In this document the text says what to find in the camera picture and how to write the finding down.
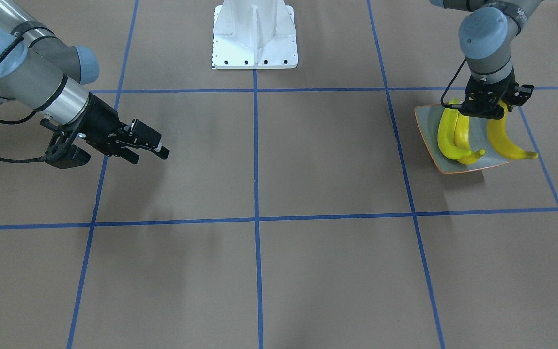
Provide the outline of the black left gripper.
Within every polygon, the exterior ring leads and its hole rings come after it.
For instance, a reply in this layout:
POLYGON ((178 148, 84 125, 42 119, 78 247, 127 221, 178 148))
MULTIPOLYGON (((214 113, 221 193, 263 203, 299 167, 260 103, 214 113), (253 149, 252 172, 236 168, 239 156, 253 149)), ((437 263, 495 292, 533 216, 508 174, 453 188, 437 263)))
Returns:
POLYGON ((514 106, 520 105, 518 86, 514 75, 493 84, 470 77, 465 89, 466 99, 459 113, 468 117, 502 119, 504 110, 511 112, 514 106))

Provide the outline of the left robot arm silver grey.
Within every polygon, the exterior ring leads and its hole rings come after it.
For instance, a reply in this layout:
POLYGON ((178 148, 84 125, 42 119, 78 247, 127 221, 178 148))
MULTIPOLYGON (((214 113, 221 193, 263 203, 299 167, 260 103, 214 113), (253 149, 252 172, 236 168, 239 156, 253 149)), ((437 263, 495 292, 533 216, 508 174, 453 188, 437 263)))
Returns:
POLYGON ((445 108, 468 117, 500 120, 529 100, 534 86, 516 82, 510 45, 526 28, 539 0, 433 0, 431 4, 468 12, 458 37, 471 77, 465 101, 444 103, 445 108))

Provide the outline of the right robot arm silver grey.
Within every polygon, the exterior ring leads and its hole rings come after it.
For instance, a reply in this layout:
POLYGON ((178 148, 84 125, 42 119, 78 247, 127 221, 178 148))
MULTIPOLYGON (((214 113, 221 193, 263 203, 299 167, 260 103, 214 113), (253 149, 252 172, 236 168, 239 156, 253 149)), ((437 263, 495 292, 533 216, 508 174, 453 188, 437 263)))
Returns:
POLYGON ((139 159, 135 149, 168 158, 159 132, 137 119, 121 122, 114 108, 86 89, 99 72, 91 49, 67 46, 18 4, 0 0, 0 105, 22 102, 53 133, 45 154, 30 163, 86 165, 91 156, 75 145, 76 138, 132 164, 139 159))

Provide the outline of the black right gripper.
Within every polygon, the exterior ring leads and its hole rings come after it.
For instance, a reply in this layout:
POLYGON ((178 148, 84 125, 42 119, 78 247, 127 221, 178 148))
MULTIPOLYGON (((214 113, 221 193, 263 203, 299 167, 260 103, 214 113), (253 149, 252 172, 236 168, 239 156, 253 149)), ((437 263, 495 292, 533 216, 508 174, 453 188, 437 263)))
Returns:
POLYGON ((115 109, 93 93, 89 94, 87 102, 81 115, 83 124, 80 133, 85 134, 85 141, 91 147, 103 155, 119 157, 133 165, 138 163, 140 157, 129 147, 148 150, 160 159, 168 159, 169 149, 162 145, 162 135, 157 130, 139 119, 133 119, 129 125, 126 125, 119 120, 115 109), (124 146, 115 142, 123 132, 124 146))

